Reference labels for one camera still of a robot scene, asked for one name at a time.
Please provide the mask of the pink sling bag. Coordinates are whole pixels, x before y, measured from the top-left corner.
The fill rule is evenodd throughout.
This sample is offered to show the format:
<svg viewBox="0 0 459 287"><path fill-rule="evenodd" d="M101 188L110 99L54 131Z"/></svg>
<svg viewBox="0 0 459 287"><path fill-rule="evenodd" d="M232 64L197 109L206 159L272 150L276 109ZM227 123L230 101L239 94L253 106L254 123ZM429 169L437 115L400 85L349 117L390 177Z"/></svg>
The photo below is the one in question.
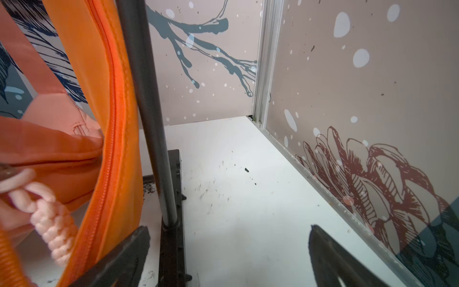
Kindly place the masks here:
<svg viewBox="0 0 459 287"><path fill-rule="evenodd" d="M41 1L1 2L1 229L13 244L36 231L65 266L71 212L98 179L104 137Z"/></svg>

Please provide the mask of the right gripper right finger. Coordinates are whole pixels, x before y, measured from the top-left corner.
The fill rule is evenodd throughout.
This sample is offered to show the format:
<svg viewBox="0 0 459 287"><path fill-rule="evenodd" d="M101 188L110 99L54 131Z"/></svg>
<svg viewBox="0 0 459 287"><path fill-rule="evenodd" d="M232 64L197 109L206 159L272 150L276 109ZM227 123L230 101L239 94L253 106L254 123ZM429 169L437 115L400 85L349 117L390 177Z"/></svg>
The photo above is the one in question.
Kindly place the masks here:
<svg viewBox="0 0 459 287"><path fill-rule="evenodd" d="M361 262L318 225L312 225L308 249L319 287L385 287Z"/></svg>

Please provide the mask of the bright orange sling bag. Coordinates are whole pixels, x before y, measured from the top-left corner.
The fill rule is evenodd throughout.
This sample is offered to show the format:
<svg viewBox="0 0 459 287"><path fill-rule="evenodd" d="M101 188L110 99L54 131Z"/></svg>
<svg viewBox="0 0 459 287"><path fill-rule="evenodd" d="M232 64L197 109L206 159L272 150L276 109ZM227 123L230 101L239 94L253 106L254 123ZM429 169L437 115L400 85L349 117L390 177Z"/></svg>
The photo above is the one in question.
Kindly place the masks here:
<svg viewBox="0 0 459 287"><path fill-rule="evenodd" d="M115 2L45 1L44 6L104 134L98 182L59 281L66 287L139 227L138 111Z"/></svg>

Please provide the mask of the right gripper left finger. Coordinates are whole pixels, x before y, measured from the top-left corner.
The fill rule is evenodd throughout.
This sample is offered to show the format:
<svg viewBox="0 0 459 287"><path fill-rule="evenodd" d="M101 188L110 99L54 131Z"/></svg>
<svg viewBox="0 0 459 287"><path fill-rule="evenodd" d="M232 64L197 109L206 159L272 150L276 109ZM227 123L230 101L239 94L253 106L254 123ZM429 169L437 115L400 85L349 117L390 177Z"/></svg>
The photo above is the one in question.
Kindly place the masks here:
<svg viewBox="0 0 459 287"><path fill-rule="evenodd" d="M137 287L150 247L146 226L138 227L96 265L71 283L72 287Z"/></svg>

